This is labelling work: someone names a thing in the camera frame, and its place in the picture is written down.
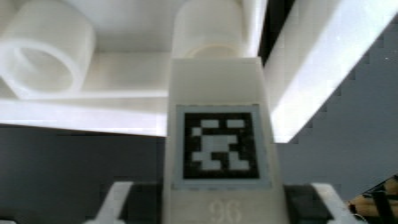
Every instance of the white 3d printed part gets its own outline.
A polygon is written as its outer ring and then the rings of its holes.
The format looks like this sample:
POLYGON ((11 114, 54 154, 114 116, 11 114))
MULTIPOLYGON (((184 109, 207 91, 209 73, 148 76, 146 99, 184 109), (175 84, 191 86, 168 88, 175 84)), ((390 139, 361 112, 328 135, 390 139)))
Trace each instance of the white 3d printed part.
POLYGON ((175 59, 164 224, 288 224, 258 58, 175 59))
POLYGON ((20 98, 81 90, 95 40, 91 23, 65 3, 24 5, 0 39, 0 74, 20 98))
POLYGON ((265 64, 276 142, 301 131, 398 12, 398 1, 296 1, 265 64))
POLYGON ((89 220, 86 224, 125 224, 125 221, 120 220, 120 215, 132 186, 134 182, 114 183, 104 201, 104 206, 97 215, 97 219, 89 220))
POLYGON ((177 16, 173 57, 242 57, 244 9, 232 0, 193 0, 177 16))

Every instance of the white plastic part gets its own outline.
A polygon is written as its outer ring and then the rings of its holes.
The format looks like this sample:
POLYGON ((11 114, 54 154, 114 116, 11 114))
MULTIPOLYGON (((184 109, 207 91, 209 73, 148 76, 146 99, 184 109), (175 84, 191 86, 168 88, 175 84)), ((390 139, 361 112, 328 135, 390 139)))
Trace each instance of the white plastic part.
POLYGON ((187 1, 177 16, 173 57, 242 57, 244 33, 237 0, 187 1))
POLYGON ((88 221, 86 224, 125 224, 125 221, 120 220, 120 214, 132 186, 134 182, 114 183, 104 201, 104 206, 97 215, 97 219, 88 221))
POLYGON ((272 143, 260 58, 175 59, 168 122, 162 223, 264 224, 267 222, 287 224, 288 214, 276 144, 272 143), (198 185, 189 183, 193 179, 184 176, 187 165, 178 165, 185 164, 182 162, 182 148, 184 153, 189 149, 182 147, 182 138, 185 138, 182 132, 187 132, 182 130, 185 119, 182 119, 180 108, 185 107, 189 107, 187 111, 191 113, 203 113, 205 110, 212 110, 210 113, 223 114, 232 111, 240 113, 246 108, 256 108, 260 116, 253 116, 253 122, 260 126, 264 134, 262 136, 255 135, 253 138, 256 139, 255 142, 258 140, 265 142, 264 147, 256 147, 264 153, 258 154, 256 158, 267 164, 267 168, 262 170, 267 179, 265 184, 260 181, 253 185, 248 179, 242 180, 233 177, 210 180, 207 176, 201 181, 194 180, 198 185))
POLYGON ((397 12, 397 0, 296 1, 265 65, 276 142, 306 125, 397 12))
POLYGON ((258 56, 269 0, 242 0, 246 15, 246 56, 258 56))
POLYGON ((351 213, 351 210, 340 198, 338 192, 335 191, 333 185, 320 184, 320 183, 313 183, 312 185, 319 192, 329 212, 333 213, 335 220, 331 220, 328 224, 361 224, 363 221, 356 219, 351 213))
MULTIPOLYGON (((27 2, 0 1, 2 18, 13 16, 13 6, 20 10, 27 2)), ((77 92, 31 95, 36 100, 22 101, 0 80, 0 123, 166 136, 175 17, 187 1, 54 0, 57 2, 75 7, 97 30, 98 51, 84 87, 77 92)), ((246 15, 244 37, 249 37, 244 52, 251 49, 246 56, 256 57, 267 1, 237 2, 246 15)))
POLYGON ((91 23, 65 3, 24 5, 0 39, 0 74, 20 98, 81 90, 95 39, 91 23))

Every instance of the cylindrical pipe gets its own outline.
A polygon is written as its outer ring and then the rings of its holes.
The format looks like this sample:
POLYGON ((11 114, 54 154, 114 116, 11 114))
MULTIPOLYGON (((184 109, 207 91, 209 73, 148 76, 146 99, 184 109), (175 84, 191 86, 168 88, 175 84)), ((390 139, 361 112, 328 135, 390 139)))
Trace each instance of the cylindrical pipe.
POLYGON ((244 55, 244 9, 237 0, 191 0, 175 22, 173 56, 244 55))
POLYGON ((57 1, 31 1, 0 39, 0 74, 20 98, 81 89, 97 35, 77 10, 57 1))

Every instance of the white panel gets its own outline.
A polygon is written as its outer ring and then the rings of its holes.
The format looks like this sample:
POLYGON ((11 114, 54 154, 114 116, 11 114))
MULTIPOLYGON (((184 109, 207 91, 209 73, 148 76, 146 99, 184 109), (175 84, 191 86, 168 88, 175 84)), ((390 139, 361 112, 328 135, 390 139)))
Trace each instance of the white panel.
POLYGON ((269 0, 242 0, 248 27, 248 57, 258 56, 269 0))
POLYGON ((17 101, 0 99, 0 123, 166 136, 162 99, 17 101))
POLYGON ((288 142, 398 11, 398 1, 296 1, 265 65, 276 141, 288 142))

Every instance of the white cylinder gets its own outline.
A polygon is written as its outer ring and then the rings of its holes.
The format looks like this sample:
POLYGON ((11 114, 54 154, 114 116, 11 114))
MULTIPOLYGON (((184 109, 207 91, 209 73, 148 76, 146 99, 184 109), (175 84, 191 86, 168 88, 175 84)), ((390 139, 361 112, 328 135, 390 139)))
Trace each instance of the white cylinder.
POLYGON ((57 1, 31 1, 0 39, 0 74, 20 98, 82 88, 95 42, 77 10, 57 1))
POLYGON ((191 0, 175 22, 173 56, 244 55, 244 9, 237 0, 191 0))

